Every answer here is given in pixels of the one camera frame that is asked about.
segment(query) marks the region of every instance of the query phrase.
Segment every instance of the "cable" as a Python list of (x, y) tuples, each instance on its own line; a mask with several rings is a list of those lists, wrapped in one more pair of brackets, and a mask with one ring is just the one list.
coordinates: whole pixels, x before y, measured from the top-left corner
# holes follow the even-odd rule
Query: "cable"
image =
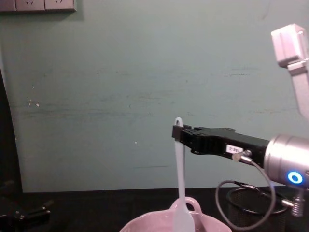
[(225, 185), (225, 184), (234, 184), (235, 181), (233, 181), (233, 180), (226, 180), (226, 181), (221, 182), (218, 185), (218, 187), (216, 188), (216, 193), (215, 193), (216, 205), (217, 205), (217, 208), (218, 208), (221, 216), (227, 222), (227, 224), (232, 229), (237, 230), (237, 231), (248, 231), (248, 230), (255, 229), (256, 227), (262, 225), (268, 219), (268, 217), (271, 215), (271, 213), (273, 212), (273, 210), (275, 208), (275, 205), (276, 205), (276, 192), (275, 192), (275, 188), (271, 184), (271, 181), (270, 181), (269, 177), (267, 176), (267, 174), (264, 172), (264, 170), (259, 165), (257, 165), (255, 162), (253, 162), (249, 157), (246, 157), (246, 161), (249, 162), (250, 164), (252, 164), (253, 166), (255, 166), (259, 170), (259, 172), (263, 175), (265, 180), (267, 181), (267, 183), (269, 185), (269, 188), (270, 188), (271, 201), (270, 201), (270, 205), (269, 205), (268, 211), (266, 212), (264, 217), (261, 220), (259, 220), (257, 223), (255, 223), (255, 224), (253, 224), (251, 226), (248, 226), (248, 227), (236, 226), (225, 216), (225, 214), (224, 214), (224, 212), (223, 212), (223, 210), (222, 210), (222, 208), (220, 206), (220, 203), (219, 203), (219, 189), (220, 189), (220, 187)]

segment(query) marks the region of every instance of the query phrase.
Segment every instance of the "white label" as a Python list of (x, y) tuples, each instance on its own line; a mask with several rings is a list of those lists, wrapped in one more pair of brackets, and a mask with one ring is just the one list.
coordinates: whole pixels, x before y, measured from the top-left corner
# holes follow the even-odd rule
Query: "white label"
[(226, 152), (231, 153), (231, 154), (235, 154), (235, 153), (239, 153), (242, 152), (243, 148), (238, 147), (238, 146), (232, 146), (232, 145), (226, 145)]

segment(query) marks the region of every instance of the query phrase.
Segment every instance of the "black wire basket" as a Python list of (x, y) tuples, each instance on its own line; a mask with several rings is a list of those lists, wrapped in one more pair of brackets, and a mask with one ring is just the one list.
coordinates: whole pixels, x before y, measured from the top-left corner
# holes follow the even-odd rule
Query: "black wire basket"
[[(285, 199), (277, 195), (274, 212), (268, 220), (251, 232), (285, 232), (287, 208), (281, 205)], [(228, 218), (236, 226), (247, 227), (257, 223), (267, 212), (270, 205), (270, 193), (256, 187), (237, 188), (228, 192)]]

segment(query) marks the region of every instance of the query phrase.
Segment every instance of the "power socket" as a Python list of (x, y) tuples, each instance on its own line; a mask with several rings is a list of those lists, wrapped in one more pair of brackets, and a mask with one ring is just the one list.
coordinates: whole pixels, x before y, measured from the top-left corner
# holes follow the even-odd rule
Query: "power socket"
[(16, 11), (15, 0), (0, 0), (0, 12)]
[(45, 11), (44, 0), (16, 0), (17, 11)]
[(75, 11), (74, 0), (45, 0), (46, 10)]

